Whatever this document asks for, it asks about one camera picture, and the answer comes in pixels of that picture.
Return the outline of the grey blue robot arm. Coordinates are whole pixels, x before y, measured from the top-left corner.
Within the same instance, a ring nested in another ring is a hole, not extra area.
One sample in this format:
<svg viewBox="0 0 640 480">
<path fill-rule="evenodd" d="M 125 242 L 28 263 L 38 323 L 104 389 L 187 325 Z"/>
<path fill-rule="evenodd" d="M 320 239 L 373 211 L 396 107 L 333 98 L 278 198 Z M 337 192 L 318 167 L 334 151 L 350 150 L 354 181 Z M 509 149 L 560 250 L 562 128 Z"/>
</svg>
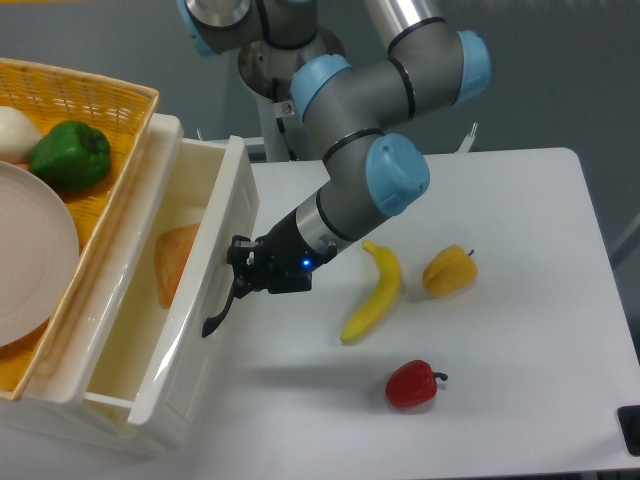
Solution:
<svg viewBox="0 0 640 480">
<path fill-rule="evenodd" d="M 366 5 L 386 48 L 356 68 L 333 50 L 314 1 L 182 1 L 178 8 L 204 54 L 241 49 L 254 74 L 245 84 L 290 100 L 328 181 L 267 234 L 235 237 L 230 294 L 307 291 L 312 273 L 402 213 L 428 188 L 427 164 L 393 127 L 463 103 L 488 86 L 491 60 L 472 31 L 450 27 L 431 1 Z"/>
</svg>

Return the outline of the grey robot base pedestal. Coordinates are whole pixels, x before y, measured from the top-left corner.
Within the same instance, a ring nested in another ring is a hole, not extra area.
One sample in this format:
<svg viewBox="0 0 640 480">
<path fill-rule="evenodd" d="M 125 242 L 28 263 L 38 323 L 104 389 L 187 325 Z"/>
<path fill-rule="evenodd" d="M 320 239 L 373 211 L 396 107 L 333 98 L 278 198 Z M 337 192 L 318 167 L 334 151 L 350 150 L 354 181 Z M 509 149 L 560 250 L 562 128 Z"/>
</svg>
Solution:
<svg viewBox="0 0 640 480">
<path fill-rule="evenodd" d="M 280 50 L 264 41 L 240 49 L 238 69 L 254 95 L 269 162 L 316 160 L 319 154 L 292 100 L 293 76 L 307 62 L 324 54 L 344 53 L 341 41 L 321 27 L 316 37 L 297 50 Z"/>
</svg>

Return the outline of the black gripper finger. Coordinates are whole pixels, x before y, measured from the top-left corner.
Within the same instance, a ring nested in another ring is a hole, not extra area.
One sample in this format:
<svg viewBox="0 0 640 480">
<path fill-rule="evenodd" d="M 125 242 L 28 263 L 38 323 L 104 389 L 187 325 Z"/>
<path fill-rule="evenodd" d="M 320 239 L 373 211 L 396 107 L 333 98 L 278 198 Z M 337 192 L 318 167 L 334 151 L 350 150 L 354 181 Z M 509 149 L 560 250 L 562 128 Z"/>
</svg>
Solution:
<svg viewBox="0 0 640 480">
<path fill-rule="evenodd" d="M 233 266 L 233 296 L 242 299 L 253 291 L 253 275 L 251 267 L 245 264 Z"/>
<path fill-rule="evenodd" d="M 229 265 L 247 265 L 255 248 L 255 241 L 242 235 L 234 235 L 227 250 L 226 261 Z"/>
</svg>

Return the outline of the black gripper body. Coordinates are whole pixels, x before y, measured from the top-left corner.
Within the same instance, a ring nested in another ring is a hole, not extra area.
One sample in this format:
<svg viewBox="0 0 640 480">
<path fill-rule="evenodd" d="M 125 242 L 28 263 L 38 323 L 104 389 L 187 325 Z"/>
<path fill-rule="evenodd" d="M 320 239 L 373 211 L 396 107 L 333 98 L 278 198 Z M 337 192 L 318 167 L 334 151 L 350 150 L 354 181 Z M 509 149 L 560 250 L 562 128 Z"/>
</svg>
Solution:
<svg viewBox="0 0 640 480">
<path fill-rule="evenodd" d="M 300 234 L 295 210 L 255 242 L 250 275 L 254 291 L 285 294 L 311 290 L 312 267 L 305 262 L 313 262 L 313 255 Z"/>
</svg>

